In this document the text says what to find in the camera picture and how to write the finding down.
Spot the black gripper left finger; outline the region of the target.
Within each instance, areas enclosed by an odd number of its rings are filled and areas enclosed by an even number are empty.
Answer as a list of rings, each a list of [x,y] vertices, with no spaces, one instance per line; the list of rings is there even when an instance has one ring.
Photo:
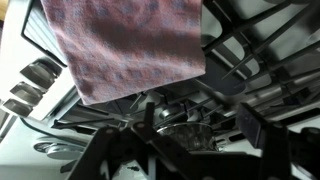
[[[143,137],[145,140],[150,140],[153,136],[153,120],[154,120],[155,104],[148,102],[146,104],[145,115],[144,115],[144,127]]]

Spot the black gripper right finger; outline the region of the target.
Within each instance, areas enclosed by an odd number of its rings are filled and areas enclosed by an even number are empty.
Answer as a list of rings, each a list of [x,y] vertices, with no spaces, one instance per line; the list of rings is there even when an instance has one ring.
[[[235,122],[244,137],[255,149],[264,149],[269,123],[257,111],[247,103],[241,103],[238,107]]]

